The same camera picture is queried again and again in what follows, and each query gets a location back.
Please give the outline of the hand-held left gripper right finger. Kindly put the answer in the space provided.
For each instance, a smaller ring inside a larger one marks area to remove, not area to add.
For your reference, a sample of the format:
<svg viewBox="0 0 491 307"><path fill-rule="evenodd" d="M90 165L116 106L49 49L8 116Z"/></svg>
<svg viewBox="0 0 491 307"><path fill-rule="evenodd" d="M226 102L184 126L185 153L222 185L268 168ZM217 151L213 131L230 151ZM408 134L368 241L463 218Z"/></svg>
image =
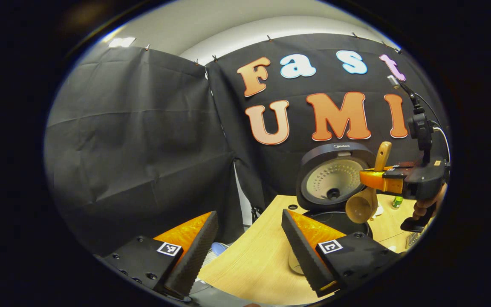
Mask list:
<svg viewBox="0 0 491 307"><path fill-rule="evenodd" d="M288 209L281 227L318 297L354 291L403 258L363 232L345 235Z"/></svg>

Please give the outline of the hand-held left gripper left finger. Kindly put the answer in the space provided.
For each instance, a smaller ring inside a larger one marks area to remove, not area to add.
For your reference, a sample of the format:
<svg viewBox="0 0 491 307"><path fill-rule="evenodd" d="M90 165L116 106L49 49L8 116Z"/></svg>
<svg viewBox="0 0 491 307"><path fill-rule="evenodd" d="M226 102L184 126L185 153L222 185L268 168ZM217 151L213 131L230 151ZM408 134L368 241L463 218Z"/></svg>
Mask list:
<svg viewBox="0 0 491 307"><path fill-rule="evenodd" d="M150 291L175 299L189 296L218 232L210 211L156 237L138 235L97 260Z"/></svg>

